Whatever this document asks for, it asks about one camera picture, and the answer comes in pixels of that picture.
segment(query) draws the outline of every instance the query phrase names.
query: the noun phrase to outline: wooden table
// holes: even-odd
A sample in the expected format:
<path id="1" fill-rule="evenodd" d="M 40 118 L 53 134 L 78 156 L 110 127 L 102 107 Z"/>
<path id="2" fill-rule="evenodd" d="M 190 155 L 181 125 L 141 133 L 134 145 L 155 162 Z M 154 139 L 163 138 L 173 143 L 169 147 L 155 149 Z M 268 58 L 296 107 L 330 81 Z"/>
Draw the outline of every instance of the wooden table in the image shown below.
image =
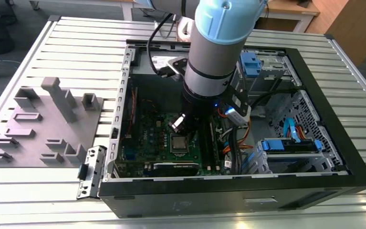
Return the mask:
<path id="1" fill-rule="evenodd" d="M 122 7 L 123 19 L 133 21 L 133 8 L 147 8 L 141 4 L 134 3 L 133 0 L 39 0 L 61 3 L 102 5 L 102 6 L 118 6 Z M 35 10 L 39 9 L 39 1 L 30 1 Z M 294 27 L 294 32 L 305 32 L 306 28 L 314 18 L 320 14 L 320 11 L 313 3 L 309 4 L 309 8 L 298 6 L 297 0 L 273 0 L 269 3 L 269 18 L 297 20 L 298 23 Z"/>
<path id="2" fill-rule="evenodd" d="M 268 16 L 273 20 L 262 19 L 260 29 L 305 32 L 313 18 L 320 15 L 320 10 L 313 3 L 304 8 L 298 6 L 298 0 L 273 0 L 268 5 L 269 15 L 266 8 L 261 17 Z"/>

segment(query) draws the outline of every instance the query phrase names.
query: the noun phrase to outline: motherboard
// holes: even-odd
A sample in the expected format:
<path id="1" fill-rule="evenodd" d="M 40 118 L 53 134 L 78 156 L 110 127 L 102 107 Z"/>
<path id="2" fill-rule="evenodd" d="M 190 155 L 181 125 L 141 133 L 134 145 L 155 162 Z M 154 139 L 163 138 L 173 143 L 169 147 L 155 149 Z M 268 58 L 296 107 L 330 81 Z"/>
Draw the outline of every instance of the motherboard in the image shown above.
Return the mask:
<path id="1" fill-rule="evenodd" d="M 203 137 L 177 135 L 169 122 L 177 117 L 173 113 L 142 115 L 138 121 L 138 137 L 126 138 L 118 170 L 122 177 L 224 175 L 218 156 L 217 134 L 210 124 L 212 148 L 201 150 Z"/>

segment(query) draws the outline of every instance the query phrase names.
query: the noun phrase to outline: blue plastic latch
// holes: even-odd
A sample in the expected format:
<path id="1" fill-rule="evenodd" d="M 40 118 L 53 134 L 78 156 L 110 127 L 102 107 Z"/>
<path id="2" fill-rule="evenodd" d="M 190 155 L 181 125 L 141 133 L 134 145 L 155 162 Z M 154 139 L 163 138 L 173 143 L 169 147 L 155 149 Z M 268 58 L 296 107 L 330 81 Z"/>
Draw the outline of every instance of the blue plastic latch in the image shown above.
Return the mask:
<path id="1" fill-rule="evenodd" d="M 280 139 L 266 140 L 270 150 L 285 150 L 284 143 Z"/>
<path id="2" fill-rule="evenodd" d="M 264 150 L 269 150 L 269 149 L 270 149 L 270 146 L 269 146 L 269 144 L 268 144 L 268 141 L 262 141 L 261 143 L 262 143 L 262 148 L 264 148 Z"/>
<path id="3" fill-rule="evenodd" d="M 322 149 L 324 149 L 322 142 L 320 140 L 314 140 L 314 144 L 316 144 L 318 151 L 322 151 Z"/>
<path id="4" fill-rule="evenodd" d="M 257 78 L 261 73 L 261 60 L 253 52 L 241 53 L 241 65 L 248 78 Z"/>

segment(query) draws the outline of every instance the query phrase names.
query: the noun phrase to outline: metal workbench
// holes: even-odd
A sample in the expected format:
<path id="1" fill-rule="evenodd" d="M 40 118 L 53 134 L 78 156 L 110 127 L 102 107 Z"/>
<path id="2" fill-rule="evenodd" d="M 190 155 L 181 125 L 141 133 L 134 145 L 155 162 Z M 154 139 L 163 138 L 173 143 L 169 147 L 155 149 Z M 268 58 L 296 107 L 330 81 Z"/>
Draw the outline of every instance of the metal workbench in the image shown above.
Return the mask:
<path id="1" fill-rule="evenodd" d="M 10 108 L 16 106 L 14 95 L 19 87 L 35 87 L 39 94 L 47 93 L 40 88 L 43 77 L 58 76 L 61 86 L 71 88 L 74 96 L 93 92 L 106 99 L 94 145 L 107 145 L 125 41 L 147 39 L 151 33 L 153 24 L 146 22 L 69 17 L 48 21 L 0 97 L 0 133 L 12 114 Z M 169 40 L 175 40 L 175 33 Z M 256 30 L 246 44 L 298 48 L 366 162 L 366 81 L 337 43 L 324 35 Z M 102 201 L 75 200 L 77 174 L 77 168 L 0 168 L 0 225 L 366 228 L 366 190 L 298 211 L 121 220 Z"/>

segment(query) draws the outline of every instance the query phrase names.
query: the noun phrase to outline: metal bracket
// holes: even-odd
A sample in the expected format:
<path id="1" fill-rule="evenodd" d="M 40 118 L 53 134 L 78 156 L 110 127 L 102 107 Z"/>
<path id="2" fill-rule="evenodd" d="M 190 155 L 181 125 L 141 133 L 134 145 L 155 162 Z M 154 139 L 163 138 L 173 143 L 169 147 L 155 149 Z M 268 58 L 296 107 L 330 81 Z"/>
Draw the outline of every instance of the metal bracket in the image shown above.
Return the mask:
<path id="1" fill-rule="evenodd" d="M 98 187 L 101 181 L 101 173 L 105 164 L 105 156 L 107 148 L 105 146 L 95 146 L 89 149 L 86 163 L 82 164 L 78 178 L 82 180 L 77 199 L 97 198 Z"/>
<path id="2" fill-rule="evenodd" d="M 241 92 L 229 85 L 226 91 L 218 96 L 218 98 L 232 106 L 241 116 L 248 115 L 248 93 L 241 89 Z"/>
<path id="3" fill-rule="evenodd" d="M 171 68 L 171 70 L 177 73 L 173 77 L 173 79 L 179 82 L 183 80 L 186 75 L 186 67 L 187 67 L 189 59 L 183 56 L 179 56 L 171 60 L 167 61 L 167 66 Z"/>

